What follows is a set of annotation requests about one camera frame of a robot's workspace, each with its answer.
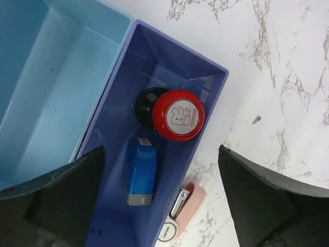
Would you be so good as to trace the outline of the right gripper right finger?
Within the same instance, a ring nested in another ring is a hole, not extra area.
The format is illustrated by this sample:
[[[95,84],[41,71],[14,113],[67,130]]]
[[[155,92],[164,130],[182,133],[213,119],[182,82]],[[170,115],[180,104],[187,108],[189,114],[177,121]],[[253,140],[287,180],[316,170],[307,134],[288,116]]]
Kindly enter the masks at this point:
[[[328,189],[220,146],[218,166],[240,246],[328,246]]]

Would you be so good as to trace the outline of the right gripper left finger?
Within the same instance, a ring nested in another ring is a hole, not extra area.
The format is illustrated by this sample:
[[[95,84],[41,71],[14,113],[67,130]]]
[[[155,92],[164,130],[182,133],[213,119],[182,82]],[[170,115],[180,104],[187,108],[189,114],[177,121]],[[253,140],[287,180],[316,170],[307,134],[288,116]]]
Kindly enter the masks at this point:
[[[1,246],[85,246],[104,174],[99,146],[28,182],[1,189]]]

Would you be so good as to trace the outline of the purple bin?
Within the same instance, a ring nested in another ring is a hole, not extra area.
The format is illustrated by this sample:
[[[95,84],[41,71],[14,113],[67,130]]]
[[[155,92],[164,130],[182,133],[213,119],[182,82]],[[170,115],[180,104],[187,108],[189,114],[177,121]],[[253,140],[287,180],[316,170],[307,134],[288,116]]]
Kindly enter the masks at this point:
[[[154,246],[229,71],[137,20],[81,148],[105,148],[87,246]]]

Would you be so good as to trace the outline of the blue bin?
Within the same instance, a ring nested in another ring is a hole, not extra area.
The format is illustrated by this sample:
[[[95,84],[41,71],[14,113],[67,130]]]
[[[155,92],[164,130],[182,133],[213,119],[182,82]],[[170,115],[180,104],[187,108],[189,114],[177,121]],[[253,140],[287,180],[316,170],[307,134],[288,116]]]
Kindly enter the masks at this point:
[[[75,159],[133,22],[107,1],[1,1],[1,189]]]

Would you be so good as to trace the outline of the blue eraser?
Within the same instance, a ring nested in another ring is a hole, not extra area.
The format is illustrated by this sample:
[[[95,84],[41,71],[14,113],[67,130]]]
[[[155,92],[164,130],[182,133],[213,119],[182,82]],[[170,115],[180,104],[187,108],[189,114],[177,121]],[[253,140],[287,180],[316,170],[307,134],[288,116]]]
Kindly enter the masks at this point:
[[[157,151],[149,139],[132,137],[125,153],[124,191],[130,206],[152,202],[157,172]]]

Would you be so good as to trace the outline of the red black stamp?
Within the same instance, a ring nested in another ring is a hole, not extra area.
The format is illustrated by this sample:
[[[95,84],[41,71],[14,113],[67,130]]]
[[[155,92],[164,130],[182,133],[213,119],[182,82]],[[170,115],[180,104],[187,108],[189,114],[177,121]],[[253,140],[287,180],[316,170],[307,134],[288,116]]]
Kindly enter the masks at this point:
[[[144,127],[175,142],[194,138],[205,122],[199,97],[181,89],[153,87],[143,91],[136,100],[135,114]]]

